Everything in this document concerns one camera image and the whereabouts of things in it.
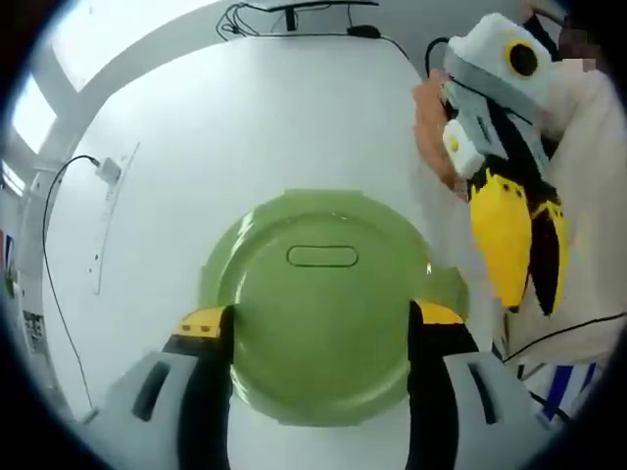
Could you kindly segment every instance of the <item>green lid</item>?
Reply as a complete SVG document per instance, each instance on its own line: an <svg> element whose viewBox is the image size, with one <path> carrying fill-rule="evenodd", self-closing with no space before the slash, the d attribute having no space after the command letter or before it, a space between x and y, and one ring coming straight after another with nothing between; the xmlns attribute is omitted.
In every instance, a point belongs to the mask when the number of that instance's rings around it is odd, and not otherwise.
<svg viewBox="0 0 627 470"><path fill-rule="evenodd" d="M279 421L355 424L399 401L411 299L465 314L401 216L356 191L288 191L246 214L203 269L200 307L237 305L233 378Z"/></svg>

